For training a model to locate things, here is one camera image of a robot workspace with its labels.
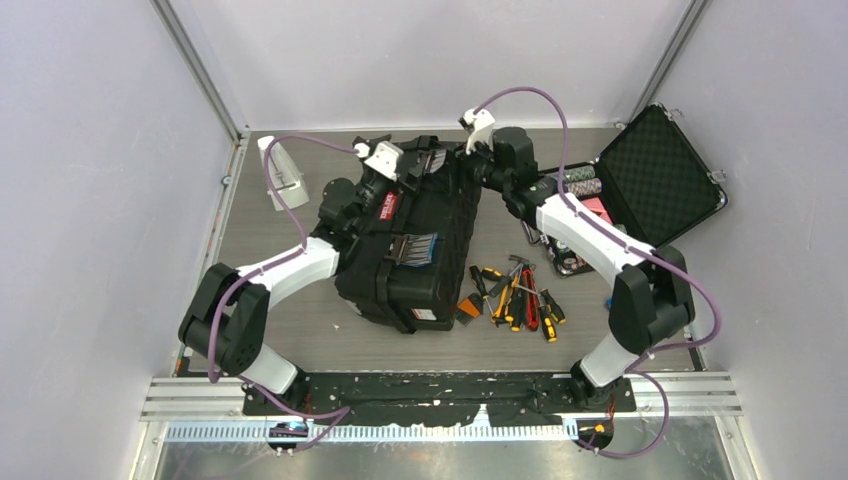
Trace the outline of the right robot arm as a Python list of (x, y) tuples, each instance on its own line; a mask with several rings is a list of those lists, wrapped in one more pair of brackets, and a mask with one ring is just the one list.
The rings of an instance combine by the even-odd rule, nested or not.
[(522, 128), (469, 134), (463, 161), (473, 181), (500, 193), (514, 217), (564, 242), (610, 285), (609, 331), (572, 366), (567, 382), (577, 406), (598, 409), (612, 384), (694, 319), (683, 255), (628, 236), (567, 191), (563, 177), (541, 174)]

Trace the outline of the poker chip row top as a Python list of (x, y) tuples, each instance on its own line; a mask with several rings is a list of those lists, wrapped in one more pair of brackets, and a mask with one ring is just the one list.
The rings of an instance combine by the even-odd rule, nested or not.
[(563, 171), (563, 180), (565, 183), (577, 183), (588, 181), (596, 176), (595, 168), (591, 164), (567, 168)]

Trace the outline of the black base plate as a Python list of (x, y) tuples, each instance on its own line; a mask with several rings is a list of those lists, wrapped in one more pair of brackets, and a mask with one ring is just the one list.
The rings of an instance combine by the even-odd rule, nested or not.
[(553, 372), (315, 372), (300, 374), (280, 401), (331, 423), (346, 409), (344, 426), (466, 426), (486, 412), (495, 427), (545, 426), (564, 414), (631, 413), (636, 402), (628, 380), (594, 400), (579, 400), (570, 380)]

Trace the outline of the red card deck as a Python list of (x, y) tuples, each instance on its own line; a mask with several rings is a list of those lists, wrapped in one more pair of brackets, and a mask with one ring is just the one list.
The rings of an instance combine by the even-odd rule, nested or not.
[(600, 217), (602, 220), (607, 222), (608, 224), (613, 224), (613, 220), (611, 219), (607, 208), (603, 204), (602, 200), (599, 197), (592, 197), (583, 199), (581, 203), (592, 213)]

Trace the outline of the yellow black screwdriver right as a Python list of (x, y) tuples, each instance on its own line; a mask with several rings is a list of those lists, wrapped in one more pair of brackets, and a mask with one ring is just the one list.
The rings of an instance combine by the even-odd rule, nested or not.
[(537, 295), (539, 302), (537, 331), (542, 332), (546, 342), (554, 343), (558, 339), (556, 326), (565, 322), (564, 312), (548, 289), (537, 290)]

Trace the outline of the orange black bit holder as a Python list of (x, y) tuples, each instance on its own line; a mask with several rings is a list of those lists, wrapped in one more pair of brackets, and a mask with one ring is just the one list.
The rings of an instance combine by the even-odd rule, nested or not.
[(463, 326), (467, 326), (478, 318), (484, 308), (484, 301), (479, 293), (472, 293), (465, 297), (456, 308), (455, 320)]

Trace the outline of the poker chip row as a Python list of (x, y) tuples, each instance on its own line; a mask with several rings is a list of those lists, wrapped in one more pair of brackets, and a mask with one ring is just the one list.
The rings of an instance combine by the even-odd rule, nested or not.
[(588, 181), (596, 176), (595, 168), (591, 164), (567, 168), (563, 171), (563, 180), (565, 183), (577, 183)]
[(565, 187), (569, 193), (578, 198), (596, 196), (603, 190), (602, 181), (598, 178), (569, 182), (565, 184)]

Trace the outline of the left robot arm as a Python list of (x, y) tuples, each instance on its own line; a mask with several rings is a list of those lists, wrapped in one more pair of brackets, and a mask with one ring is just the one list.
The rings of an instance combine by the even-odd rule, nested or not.
[(344, 271), (361, 237), (396, 184), (365, 174), (358, 183), (338, 178), (322, 192), (319, 221), (295, 247), (254, 265), (211, 266), (178, 329), (179, 340), (204, 354), (208, 375), (240, 376), (268, 390), (280, 412), (298, 412), (307, 398), (299, 368), (264, 342), (268, 314), (306, 286)]

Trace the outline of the red black pliers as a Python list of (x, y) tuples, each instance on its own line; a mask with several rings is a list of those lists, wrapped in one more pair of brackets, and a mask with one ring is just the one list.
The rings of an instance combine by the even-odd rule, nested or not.
[(525, 326), (530, 331), (537, 331), (539, 326), (538, 295), (535, 276), (530, 267), (525, 267), (521, 274), (520, 284), (525, 288), (524, 315)]

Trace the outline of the black plastic toolbox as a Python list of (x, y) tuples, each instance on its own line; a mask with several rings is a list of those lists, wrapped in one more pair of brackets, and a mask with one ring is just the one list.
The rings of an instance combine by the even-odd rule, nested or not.
[(408, 181), (383, 195), (334, 285), (372, 323), (449, 331), (482, 189), (463, 170), (460, 143), (423, 135), (399, 146), (415, 162)]

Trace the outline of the black aluminium poker chip case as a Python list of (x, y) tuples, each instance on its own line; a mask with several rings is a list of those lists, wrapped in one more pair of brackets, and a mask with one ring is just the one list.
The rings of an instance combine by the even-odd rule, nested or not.
[(600, 190), (590, 198), (611, 223), (652, 247), (665, 247), (724, 208), (728, 197), (659, 103), (647, 106), (592, 163)]

